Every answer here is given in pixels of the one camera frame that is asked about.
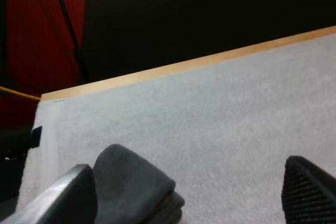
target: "wooden edge trim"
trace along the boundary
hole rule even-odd
[[[75,97],[78,95],[90,94],[93,92],[113,89],[129,84],[134,84],[142,81],[156,79],[159,77],[168,76],[170,74],[179,73],[185,70],[200,68],[203,66],[219,63],[222,61],[235,59],[238,57],[255,54],[265,50],[270,50],[282,46],[291,45],[298,42],[303,42],[331,34],[336,33],[336,26],[323,28],[315,31],[309,31],[307,33],[293,35],[281,39],[271,40],[247,47],[242,47],[230,51],[220,52],[218,54],[200,57],[192,60],[182,61],[158,68],[148,69],[136,73],[126,74],[124,76],[118,76],[115,78],[88,83],[73,88],[58,90],[42,95],[41,100],[54,100],[54,99],[66,99]]]

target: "black object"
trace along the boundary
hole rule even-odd
[[[30,147],[31,148],[40,146],[41,134],[42,134],[42,126],[37,127],[31,131],[31,134],[30,134]]]
[[[300,156],[286,161],[282,208],[286,223],[336,223],[336,179]]]
[[[97,198],[92,170],[77,165],[2,224],[92,224]]]
[[[75,34],[74,27],[71,23],[71,19],[70,19],[68,10],[65,6],[64,0],[58,0],[58,2],[60,4],[65,22],[68,26],[68,30],[69,30],[69,33],[70,33],[70,36],[71,36],[71,39],[72,39],[72,43],[74,44],[75,49],[74,49],[73,54],[75,56],[75,60],[76,60],[78,66],[79,66],[79,69],[81,71],[81,75],[82,75],[81,78],[82,78],[83,82],[86,83],[89,80],[89,72],[88,72],[88,69],[87,69],[87,66],[86,66],[85,62],[83,61],[83,59],[80,55],[79,43],[78,43],[78,40],[77,40],[77,37],[76,37],[76,34]]]
[[[113,144],[93,168],[97,224],[177,223],[184,200],[174,192],[175,181],[154,165]]]

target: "dark wall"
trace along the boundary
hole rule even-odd
[[[335,25],[335,0],[87,0],[91,81]]]

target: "gray cloth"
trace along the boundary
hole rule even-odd
[[[147,218],[144,223],[165,223],[170,216],[176,215],[177,212],[180,212],[181,208],[184,206],[184,203],[184,199],[178,193],[172,192],[155,208],[154,213],[149,216],[149,218]]]
[[[285,161],[336,175],[336,35],[59,102],[39,104],[18,208],[109,145],[176,181],[182,223],[285,223]]]
[[[175,182],[148,161],[127,148],[113,144],[97,158],[93,167],[98,200],[97,224],[162,223],[161,215],[178,206],[164,202]]]

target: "folded gray fabric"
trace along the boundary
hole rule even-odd
[[[184,199],[178,193],[173,192],[155,208],[152,216],[149,216],[143,223],[165,223],[168,217],[175,215],[183,206]]]
[[[180,209],[179,211],[175,212],[174,214],[170,215],[167,217],[162,224],[175,224],[180,221],[182,218],[182,210]]]
[[[107,147],[97,158],[93,175],[98,200],[95,223],[179,220],[178,210],[184,200],[173,193],[175,181],[127,148],[118,144]]]

